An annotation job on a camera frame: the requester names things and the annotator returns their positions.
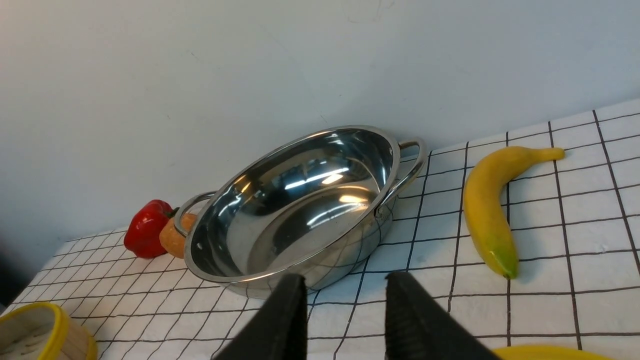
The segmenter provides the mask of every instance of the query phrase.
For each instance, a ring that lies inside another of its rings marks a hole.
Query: pot rim
[[[265,160],[266,158],[272,157],[276,154],[278,154],[279,152],[282,152],[284,150],[290,149],[291,147],[294,147],[296,145],[299,145],[300,143],[303,143],[307,140],[316,138],[318,136],[322,136],[326,133],[331,133],[333,131],[336,130],[347,130],[347,129],[356,129],[356,130],[364,130],[364,131],[369,131],[372,133],[376,133],[377,135],[382,136],[387,143],[389,144],[389,146],[391,147],[392,150],[392,159],[393,159],[393,164],[391,165],[391,170],[389,171],[389,174],[387,176],[387,182],[385,183],[384,187],[380,190],[380,192],[378,193],[378,195],[376,196],[376,198],[371,202],[371,204],[369,205],[369,207],[362,212],[362,214],[360,214],[360,216],[353,222],[352,226],[346,227],[345,230],[343,232],[340,233],[340,235],[338,235],[338,237],[336,237],[336,239],[332,240],[330,243],[327,243],[326,245],[319,247],[317,250],[313,251],[313,252],[309,252],[307,255],[304,255],[294,261],[290,261],[285,265],[279,266],[278,268],[272,269],[272,270],[265,270],[262,272],[257,272],[254,274],[249,274],[249,275],[241,275],[241,276],[218,276],[218,275],[211,275],[207,272],[204,272],[203,270],[201,270],[199,267],[197,267],[195,265],[195,262],[193,261],[193,258],[191,257],[191,242],[193,241],[193,235],[194,235],[194,231],[191,231],[189,233],[189,235],[186,237],[186,241],[184,243],[184,262],[187,265],[187,268],[193,272],[197,277],[206,280],[206,281],[211,281],[211,282],[217,282],[220,284],[238,284],[238,283],[244,283],[244,282],[249,282],[249,281],[253,281],[253,280],[257,280],[257,279],[261,279],[261,278],[265,278],[265,277],[269,277],[275,274],[279,274],[279,273],[283,273],[286,270],[305,262],[306,260],[318,255],[319,253],[321,253],[322,251],[324,251],[325,249],[327,249],[328,247],[332,246],[334,243],[338,242],[340,239],[342,239],[345,235],[347,235],[349,232],[351,232],[355,227],[357,227],[358,225],[360,225],[360,223],[362,222],[362,220],[366,217],[368,217],[371,212],[375,211],[376,209],[378,209],[381,205],[382,205],[382,200],[387,197],[387,193],[389,192],[389,190],[391,189],[391,187],[393,186],[393,184],[396,181],[396,175],[398,173],[398,168],[400,166],[400,146],[398,141],[396,140],[396,138],[388,133],[386,133],[385,131],[374,127],[374,126],[368,126],[368,125],[353,125],[353,126],[337,126],[337,127],[331,127],[329,129],[325,129],[325,130],[320,130],[320,131],[316,131],[315,133],[311,133],[309,135],[305,135],[302,136],[298,139],[295,139],[283,146],[280,146],[278,148],[276,148],[275,150],[267,153],[266,155],[260,157],[258,160],[255,160],[253,163],[251,163],[250,165],[248,165],[246,168],[242,169],[242,171],[238,172],[231,180],[227,181],[221,188],[220,191],[216,192],[216,194],[211,197],[211,199],[209,199],[207,201],[207,203],[203,206],[203,208],[199,211],[198,213],[198,217],[195,221],[195,223],[193,224],[192,229],[194,229],[196,226],[198,226],[198,224],[200,223],[202,216],[204,215],[204,213],[206,212],[207,209],[209,209],[220,197],[220,195],[222,193],[224,193],[224,190],[227,189],[229,186],[231,186],[232,184],[234,184],[240,177],[244,176],[244,174],[251,168],[253,168],[257,163]]]

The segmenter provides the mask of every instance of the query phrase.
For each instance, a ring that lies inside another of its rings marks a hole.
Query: table
[[[521,258],[513,281],[482,263],[461,212],[471,168],[507,145],[567,150],[566,159],[535,166],[503,193]],[[551,343],[636,358],[639,185],[640,101],[431,151],[380,247],[345,279],[309,295],[309,358],[384,358],[384,276],[393,270],[411,272],[490,348]],[[135,258],[124,233],[65,242],[7,310],[59,304],[94,335],[103,359],[119,360],[208,359],[260,308],[261,300],[203,282],[183,260]]]

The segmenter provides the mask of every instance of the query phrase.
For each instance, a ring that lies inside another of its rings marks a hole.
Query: pepper stem
[[[173,218],[173,217],[175,216],[175,214],[178,212],[178,209],[180,209],[180,208],[175,208],[175,209],[171,210],[171,212],[170,212],[170,213],[165,213],[165,215],[166,215],[168,218]]]

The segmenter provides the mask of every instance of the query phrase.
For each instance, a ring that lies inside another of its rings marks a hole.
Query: yellow banana
[[[502,187],[531,166],[564,158],[564,150],[509,146],[483,158],[465,185],[465,220],[478,254],[496,274],[518,276],[518,254],[511,229],[500,207]]]

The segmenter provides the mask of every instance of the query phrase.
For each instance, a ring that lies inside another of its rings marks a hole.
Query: orange vegetable
[[[189,231],[197,217],[195,214],[184,214],[180,223],[185,230]],[[170,219],[160,232],[160,244],[169,254],[184,259],[184,236],[175,230],[173,219]]]

